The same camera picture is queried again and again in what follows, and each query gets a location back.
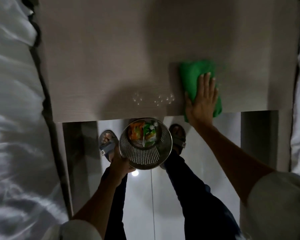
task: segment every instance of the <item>table surface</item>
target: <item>table surface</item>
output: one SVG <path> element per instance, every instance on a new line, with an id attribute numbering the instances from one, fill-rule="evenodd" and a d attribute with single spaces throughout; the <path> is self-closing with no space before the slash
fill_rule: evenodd
<path id="1" fill-rule="evenodd" d="M 40 0 L 39 24 L 55 122 L 180 115 L 198 59 L 224 112 L 292 108 L 297 0 Z"/>

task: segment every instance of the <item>hand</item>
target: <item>hand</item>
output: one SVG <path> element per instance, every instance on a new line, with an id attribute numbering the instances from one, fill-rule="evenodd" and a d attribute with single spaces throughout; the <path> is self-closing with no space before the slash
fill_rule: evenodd
<path id="1" fill-rule="evenodd" d="M 114 149 L 114 157 L 109 167 L 109 177 L 116 183 L 116 186 L 121 184 L 121 180 L 126 176 L 127 173 L 133 172 L 136 169 L 130 167 L 129 159 L 121 156 L 119 147 L 116 146 Z"/>
<path id="2" fill-rule="evenodd" d="M 192 103 L 185 93 L 185 114 L 189 124 L 196 130 L 200 126 L 212 126 L 213 111 L 218 99 L 216 80 L 210 80 L 210 73 L 200 75 L 198 78 L 197 95 Z"/>

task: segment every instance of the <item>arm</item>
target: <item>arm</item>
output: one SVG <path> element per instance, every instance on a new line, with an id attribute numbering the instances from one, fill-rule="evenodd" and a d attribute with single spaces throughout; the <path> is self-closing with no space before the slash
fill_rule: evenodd
<path id="1" fill-rule="evenodd" d="M 208 144 L 241 201 L 246 204 L 252 187 L 263 176 L 275 170 L 245 153 L 212 125 L 212 114 L 218 98 L 215 79 L 210 74 L 198 78 L 197 95 L 192 103 L 186 94 L 186 115 Z"/>
<path id="2" fill-rule="evenodd" d="M 101 238 L 104 239 L 116 188 L 124 176 L 134 170 L 129 167 L 129 160 L 122 158 L 119 148 L 116 147 L 112 163 L 102 176 L 96 193 L 72 219 L 91 223 L 98 230 Z"/>

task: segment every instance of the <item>forearm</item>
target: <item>forearm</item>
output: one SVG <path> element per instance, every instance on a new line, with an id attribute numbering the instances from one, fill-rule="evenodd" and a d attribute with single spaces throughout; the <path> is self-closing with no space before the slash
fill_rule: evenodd
<path id="1" fill-rule="evenodd" d="M 110 175 L 101 180 L 100 185 L 92 198 L 73 216 L 91 223 L 105 238 L 112 200 L 116 191 L 115 180 Z"/>
<path id="2" fill-rule="evenodd" d="M 275 170 L 245 153 L 213 126 L 196 126 L 211 148 L 241 201 L 246 204 L 255 183 Z"/>

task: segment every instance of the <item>sandal strap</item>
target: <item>sandal strap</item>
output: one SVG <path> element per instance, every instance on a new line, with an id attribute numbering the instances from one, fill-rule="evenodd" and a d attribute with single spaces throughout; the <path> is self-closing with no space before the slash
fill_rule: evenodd
<path id="1" fill-rule="evenodd" d="M 176 144 L 182 148 L 186 147 L 186 143 L 184 142 L 184 139 L 182 139 L 180 137 L 172 136 L 172 143 Z"/>
<path id="2" fill-rule="evenodd" d="M 113 151 L 116 147 L 117 142 L 118 138 L 115 137 L 108 141 L 106 144 L 100 146 L 101 155 L 104 156 L 105 154 Z"/>

